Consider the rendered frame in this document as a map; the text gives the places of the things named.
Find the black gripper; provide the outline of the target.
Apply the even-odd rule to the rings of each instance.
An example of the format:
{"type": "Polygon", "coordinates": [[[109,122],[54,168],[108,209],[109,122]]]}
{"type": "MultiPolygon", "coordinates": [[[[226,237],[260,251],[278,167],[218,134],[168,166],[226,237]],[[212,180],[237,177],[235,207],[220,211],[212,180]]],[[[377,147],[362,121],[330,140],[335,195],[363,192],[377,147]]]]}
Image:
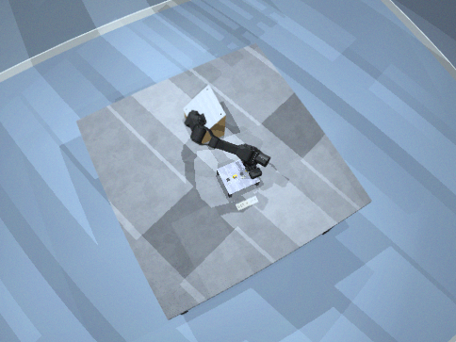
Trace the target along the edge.
{"type": "Polygon", "coordinates": [[[242,161],[242,164],[245,166],[246,171],[249,173],[252,179],[255,179],[262,175],[260,168],[257,168],[255,162],[253,164],[242,161]]]}

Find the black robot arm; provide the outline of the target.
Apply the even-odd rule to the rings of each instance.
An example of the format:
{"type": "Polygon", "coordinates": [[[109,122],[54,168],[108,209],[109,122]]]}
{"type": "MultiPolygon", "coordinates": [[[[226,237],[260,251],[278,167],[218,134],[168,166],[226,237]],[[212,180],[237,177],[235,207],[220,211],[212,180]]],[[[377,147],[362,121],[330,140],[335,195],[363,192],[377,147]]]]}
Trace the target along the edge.
{"type": "Polygon", "coordinates": [[[188,112],[187,117],[184,121],[185,126],[191,129],[190,138],[192,141],[199,145],[208,145],[214,149],[220,149],[225,152],[236,155],[240,160],[255,165],[260,164],[263,167],[266,167],[270,161],[270,156],[265,155],[262,151],[258,150],[257,147],[248,145],[246,143],[235,145],[228,141],[219,139],[214,136],[211,129],[204,126],[207,123],[204,114],[200,114],[198,110],[191,110],[188,112]],[[204,135],[208,131],[209,135],[212,137],[208,144],[202,144],[204,135]]]}

